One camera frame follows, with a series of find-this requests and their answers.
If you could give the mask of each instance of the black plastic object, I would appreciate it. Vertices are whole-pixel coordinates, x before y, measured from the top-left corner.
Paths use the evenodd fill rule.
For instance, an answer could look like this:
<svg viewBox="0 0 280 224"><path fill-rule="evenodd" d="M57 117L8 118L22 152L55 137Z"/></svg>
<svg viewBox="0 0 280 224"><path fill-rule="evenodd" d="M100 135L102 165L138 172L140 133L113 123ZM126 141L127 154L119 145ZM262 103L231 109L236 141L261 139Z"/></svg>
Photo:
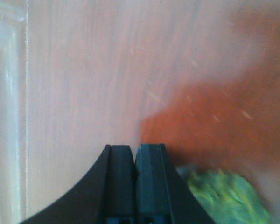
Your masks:
<svg viewBox="0 0 280 224"><path fill-rule="evenodd" d="M136 170L139 224L215 224L177 173L164 144L142 144Z"/></svg>
<svg viewBox="0 0 280 224"><path fill-rule="evenodd" d="M135 163L129 146L105 146L68 193L21 224L214 224L163 144L142 144Z"/></svg>
<svg viewBox="0 0 280 224"><path fill-rule="evenodd" d="M71 190L21 224L133 224L133 178L130 147L106 145Z"/></svg>

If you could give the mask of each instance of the green object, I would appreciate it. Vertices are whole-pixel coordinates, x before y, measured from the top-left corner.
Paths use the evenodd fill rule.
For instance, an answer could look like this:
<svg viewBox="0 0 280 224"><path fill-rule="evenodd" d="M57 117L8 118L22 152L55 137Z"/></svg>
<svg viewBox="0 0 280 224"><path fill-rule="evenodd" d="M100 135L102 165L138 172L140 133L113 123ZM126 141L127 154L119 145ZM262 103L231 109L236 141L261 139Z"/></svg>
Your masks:
<svg viewBox="0 0 280 224"><path fill-rule="evenodd" d="M253 187L240 175L222 170L193 171L188 187L217 224L271 224L272 217Z"/></svg>

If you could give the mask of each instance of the wood grain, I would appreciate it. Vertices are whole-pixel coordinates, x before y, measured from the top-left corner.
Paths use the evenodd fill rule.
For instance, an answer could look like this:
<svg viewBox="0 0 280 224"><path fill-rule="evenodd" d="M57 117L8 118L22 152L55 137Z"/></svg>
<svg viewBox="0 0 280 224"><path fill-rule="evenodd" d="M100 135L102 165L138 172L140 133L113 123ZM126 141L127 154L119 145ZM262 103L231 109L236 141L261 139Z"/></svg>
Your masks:
<svg viewBox="0 0 280 224"><path fill-rule="evenodd" d="M31 1L29 214L104 145L249 178L280 223L280 1Z"/></svg>

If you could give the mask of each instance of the wooden surface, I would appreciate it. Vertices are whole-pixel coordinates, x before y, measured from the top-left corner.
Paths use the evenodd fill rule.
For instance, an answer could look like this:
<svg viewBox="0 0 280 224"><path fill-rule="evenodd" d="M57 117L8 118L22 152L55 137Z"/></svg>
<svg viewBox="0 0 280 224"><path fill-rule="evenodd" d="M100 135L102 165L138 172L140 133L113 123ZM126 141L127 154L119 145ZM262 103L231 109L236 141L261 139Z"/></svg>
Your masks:
<svg viewBox="0 0 280 224"><path fill-rule="evenodd" d="M280 0L28 6L27 215L105 144L241 173L280 224Z"/></svg>

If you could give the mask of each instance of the blurry green object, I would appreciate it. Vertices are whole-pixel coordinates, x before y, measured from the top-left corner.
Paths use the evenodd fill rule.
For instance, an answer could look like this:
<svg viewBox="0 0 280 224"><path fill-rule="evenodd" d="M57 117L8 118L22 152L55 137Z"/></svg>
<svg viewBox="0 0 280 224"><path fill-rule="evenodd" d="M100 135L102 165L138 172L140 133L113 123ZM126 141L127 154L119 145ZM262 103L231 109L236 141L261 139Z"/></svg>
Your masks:
<svg viewBox="0 0 280 224"><path fill-rule="evenodd" d="M271 224L253 187L241 176L218 171L188 177L188 187L217 224Z"/></svg>

